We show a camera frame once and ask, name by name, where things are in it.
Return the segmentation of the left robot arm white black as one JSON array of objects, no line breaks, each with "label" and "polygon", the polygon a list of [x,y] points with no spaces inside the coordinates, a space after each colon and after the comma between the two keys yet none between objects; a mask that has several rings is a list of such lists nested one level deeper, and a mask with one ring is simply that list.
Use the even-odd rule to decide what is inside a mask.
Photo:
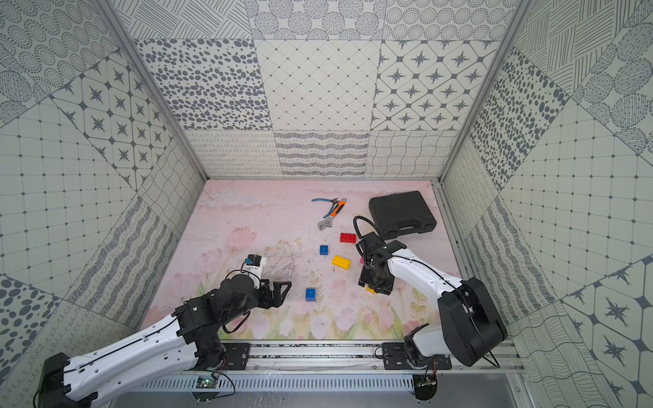
[{"label": "left robot arm white black", "polygon": [[172,314],[105,348],[69,357],[57,353],[44,362],[32,399],[35,407],[99,407],[170,373],[212,371],[226,365],[219,333],[253,309],[283,305],[291,282],[270,282],[238,274],[193,297]]}]

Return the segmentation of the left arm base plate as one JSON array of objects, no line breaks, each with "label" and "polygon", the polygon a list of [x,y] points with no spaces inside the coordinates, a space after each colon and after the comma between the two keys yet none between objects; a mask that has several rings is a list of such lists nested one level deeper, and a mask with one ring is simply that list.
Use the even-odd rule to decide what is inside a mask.
[{"label": "left arm base plate", "polygon": [[245,371],[250,351],[250,343],[223,343],[217,350],[208,353],[202,362],[202,370]]}]

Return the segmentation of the red lego brick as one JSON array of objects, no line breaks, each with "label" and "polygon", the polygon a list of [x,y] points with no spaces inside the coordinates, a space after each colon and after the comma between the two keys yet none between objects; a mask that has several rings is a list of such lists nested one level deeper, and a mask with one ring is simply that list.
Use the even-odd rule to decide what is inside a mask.
[{"label": "red lego brick", "polygon": [[341,233],[339,237],[339,241],[343,243],[356,243],[357,236],[356,234]]}]

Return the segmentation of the yellow long lego brick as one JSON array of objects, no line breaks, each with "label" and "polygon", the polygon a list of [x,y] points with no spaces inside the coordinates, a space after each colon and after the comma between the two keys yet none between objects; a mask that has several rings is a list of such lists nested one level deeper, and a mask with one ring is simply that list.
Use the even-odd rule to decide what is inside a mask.
[{"label": "yellow long lego brick", "polygon": [[347,258],[340,257],[338,255],[333,257],[332,265],[336,266],[342,270],[348,270],[351,265],[351,261]]}]

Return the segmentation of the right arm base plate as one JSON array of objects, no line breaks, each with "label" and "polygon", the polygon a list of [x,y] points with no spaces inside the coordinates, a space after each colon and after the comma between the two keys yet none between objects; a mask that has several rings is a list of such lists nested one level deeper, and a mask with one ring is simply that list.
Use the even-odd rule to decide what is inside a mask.
[{"label": "right arm base plate", "polygon": [[382,360],[386,371],[452,369],[449,355],[434,355],[422,360],[412,360],[404,343],[399,342],[382,343],[380,350],[375,351],[375,356]]}]

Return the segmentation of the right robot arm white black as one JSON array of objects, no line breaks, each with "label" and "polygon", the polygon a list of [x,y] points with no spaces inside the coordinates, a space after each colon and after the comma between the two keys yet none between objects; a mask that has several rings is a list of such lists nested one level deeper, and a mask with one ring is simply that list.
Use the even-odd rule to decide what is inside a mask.
[{"label": "right robot arm white black", "polygon": [[421,260],[399,241],[385,242],[375,233],[361,236],[356,248],[364,264],[359,285],[390,295],[395,280],[437,302],[440,326],[418,326],[404,337],[413,367],[425,367],[437,355],[451,355],[466,367],[492,355],[507,337],[506,326],[485,284],[463,280]]}]

